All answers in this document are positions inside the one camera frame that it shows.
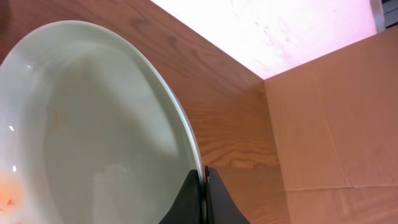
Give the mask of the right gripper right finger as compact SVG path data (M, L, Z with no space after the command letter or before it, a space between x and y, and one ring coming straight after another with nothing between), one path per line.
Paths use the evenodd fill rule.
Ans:
M250 224L240 212L215 168L205 167L207 224Z

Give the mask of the light green plate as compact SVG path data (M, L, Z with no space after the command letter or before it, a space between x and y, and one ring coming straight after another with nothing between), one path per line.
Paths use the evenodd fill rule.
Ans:
M53 22L2 62L2 223L158 223L193 169L177 97L114 32Z

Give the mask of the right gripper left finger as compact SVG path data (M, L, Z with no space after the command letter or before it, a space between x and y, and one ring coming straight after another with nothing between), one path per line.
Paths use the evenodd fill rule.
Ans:
M201 184L197 170L191 170L184 180L170 210L159 224L202 224Z

